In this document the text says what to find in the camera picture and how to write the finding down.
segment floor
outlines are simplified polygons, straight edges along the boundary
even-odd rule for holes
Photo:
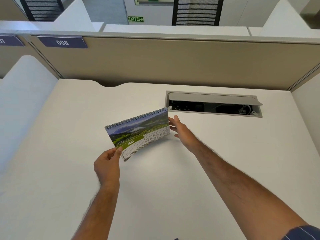
[[[123,0],[82,0],[92,22],[128,24]]]

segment black chair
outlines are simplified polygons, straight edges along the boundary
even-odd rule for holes
[[[20,0],[30,21],[54,21],[62,14],[61,0]]]
[[[219,26],[223,0],[174,0],[172,25]]]

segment striped sleeve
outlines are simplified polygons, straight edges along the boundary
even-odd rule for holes
[[[299,226],[291,229],[282,240],[320,240],[320,229],[314,226]]]

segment landscape photo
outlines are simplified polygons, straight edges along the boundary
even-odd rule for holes
[[[139,134],[147,134],[154,130],[169,126],[168,110],[155,112],[148,116],[138,116],[131,121],[116,125],[112,128],[106,126],[106,131],[115,147]]]

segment green exit sign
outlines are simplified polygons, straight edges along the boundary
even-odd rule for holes
[[[143,17],[136,17],[136,16],[128,16],[129,22],[144,22]]]

